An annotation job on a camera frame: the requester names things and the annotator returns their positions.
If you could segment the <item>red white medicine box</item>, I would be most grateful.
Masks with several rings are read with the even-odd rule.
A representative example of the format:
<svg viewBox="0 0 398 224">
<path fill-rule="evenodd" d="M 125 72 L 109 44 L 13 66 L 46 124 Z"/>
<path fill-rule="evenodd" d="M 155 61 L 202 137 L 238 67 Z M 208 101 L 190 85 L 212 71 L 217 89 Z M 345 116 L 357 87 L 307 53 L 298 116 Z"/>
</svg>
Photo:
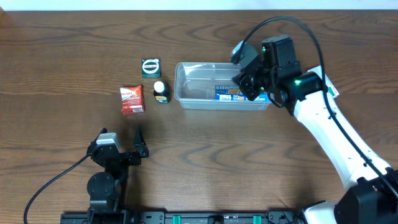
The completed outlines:
<svg viewBox="0 0 398 224">
<path fill-rule="evenodd" d="M 138 86 L 125 86 L 120 89 L 123 115 L 143 113 L 144 112 L 144 99 L 143 87 Z"/>
</svg>

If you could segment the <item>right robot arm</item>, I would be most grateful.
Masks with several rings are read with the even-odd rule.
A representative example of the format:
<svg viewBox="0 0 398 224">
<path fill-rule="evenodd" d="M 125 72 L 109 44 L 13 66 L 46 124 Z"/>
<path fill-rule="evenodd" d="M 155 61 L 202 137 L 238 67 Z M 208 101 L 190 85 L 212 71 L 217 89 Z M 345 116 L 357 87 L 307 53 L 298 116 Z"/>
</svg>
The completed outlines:
<svg viewBox="0 0 398 224">
<path fill-rule="evenodd" d="M 302 123 L 334 165 L 346 192 L 337 203 L 319 202 L 301 210 L 294 223 L 397 223 L 397 171 L 359 136 L 324 93 L 318 68 L 302 72 L 287 35 L 262 41 L 262 54 L 240 42 L 231 62 L 233 78 L 250 101 L 261 93 Z"/>
</svg>

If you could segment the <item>white green medicine box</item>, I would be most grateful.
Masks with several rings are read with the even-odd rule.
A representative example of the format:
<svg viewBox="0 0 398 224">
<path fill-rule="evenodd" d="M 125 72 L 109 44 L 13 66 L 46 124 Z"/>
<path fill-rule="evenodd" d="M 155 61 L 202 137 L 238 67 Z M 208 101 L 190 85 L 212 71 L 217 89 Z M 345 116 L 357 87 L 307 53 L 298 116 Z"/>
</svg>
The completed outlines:
<svg viewBox="0 0 398 224">
<path fill-rule="evenodd" d="M 317 67 L 313 67 L 313 68 L 309 69 L 308 71 L 315 72 L 321 79 L 323 79 L 322 78 L 322 67 L 320 65 Z M 330 81 L 330 79 L 328 78 L 327 75 L 325 75 L 325 83 L 328 88 L 328 92 L 332 95 L 333 98 L 336 98 L 337 96 L 340 95 L 338 90 L 332 84 L 332 82 Z"/>
</svg>

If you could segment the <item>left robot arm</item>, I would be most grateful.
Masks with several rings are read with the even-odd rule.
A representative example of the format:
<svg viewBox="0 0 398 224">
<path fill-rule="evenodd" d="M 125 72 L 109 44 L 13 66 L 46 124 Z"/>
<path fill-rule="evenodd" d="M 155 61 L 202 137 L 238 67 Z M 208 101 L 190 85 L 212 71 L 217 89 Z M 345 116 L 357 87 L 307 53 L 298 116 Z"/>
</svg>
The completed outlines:
<svg viewBox="0 0 398 224">
<path fill-rule="evenodd" d="M 141 159 L 149 157 L 140 127 L 136 128 L 132 152 L 120 152 L 116 133 L 103 128 L 90 142 L 86 155 L 104 168 L 94 174 L 87 183 L 90 207 L 87 223 L 137 223 L 137 213 L 125 206 L 129 168 L 141 165 Z"/>
</svg>

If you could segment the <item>blue fever patch box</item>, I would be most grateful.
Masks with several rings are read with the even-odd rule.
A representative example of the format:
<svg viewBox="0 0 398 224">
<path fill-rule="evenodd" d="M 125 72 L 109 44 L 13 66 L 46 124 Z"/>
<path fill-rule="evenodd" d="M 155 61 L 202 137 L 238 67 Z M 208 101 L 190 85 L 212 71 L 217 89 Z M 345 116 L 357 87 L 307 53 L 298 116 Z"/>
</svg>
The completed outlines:
<svg viewBox="0 0 398 224">
<path fill-rule="evenodd" d="M 238 86 L 217 85 L 215 86 L 215 99 L 224 101 L 248 101 Z"/>
</svg>

